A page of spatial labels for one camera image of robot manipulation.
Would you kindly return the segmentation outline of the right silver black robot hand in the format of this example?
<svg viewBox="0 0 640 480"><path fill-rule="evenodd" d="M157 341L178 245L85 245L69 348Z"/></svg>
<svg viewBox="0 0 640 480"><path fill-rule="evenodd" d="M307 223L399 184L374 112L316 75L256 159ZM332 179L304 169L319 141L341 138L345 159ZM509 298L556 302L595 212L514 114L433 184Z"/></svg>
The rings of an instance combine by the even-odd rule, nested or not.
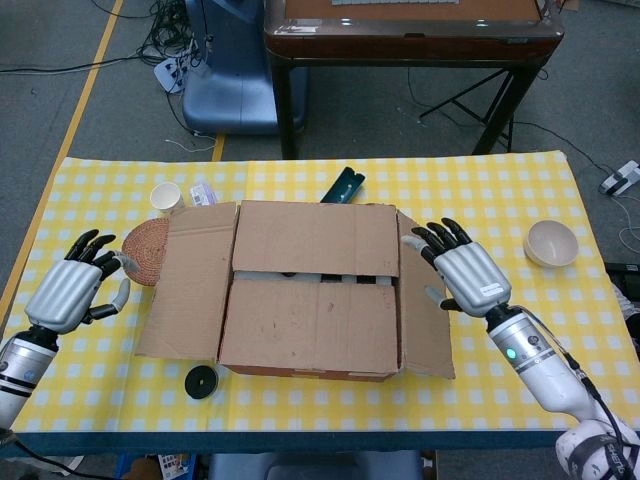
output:
<svg viewBox="0 0 640 480"><path fill-rule="evenodd" d="M509 306L512 287L484 247L455 220L417 226L401 237L435 270L452 294L439 302L443 310L489 318Z"/></svg>

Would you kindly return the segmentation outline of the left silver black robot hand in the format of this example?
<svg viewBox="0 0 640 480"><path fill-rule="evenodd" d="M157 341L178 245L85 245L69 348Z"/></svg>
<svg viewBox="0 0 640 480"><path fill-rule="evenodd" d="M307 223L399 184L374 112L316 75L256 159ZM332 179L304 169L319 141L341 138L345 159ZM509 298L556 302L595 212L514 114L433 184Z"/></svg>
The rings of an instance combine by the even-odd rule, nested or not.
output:
<svg viewBox="0 0 640 480"><path fill-rule="evenodd" d="M99 250L115 240L113 234L101 235L89 230L74 242L63 259L47 272L27 303L25 313L30 323L56 334L67 334L80 324L113 316L126 305L130 280L121 281L118 294L108 304L92 304L102 282L120 269L139 270L135 260L120 251Z"/></svg>

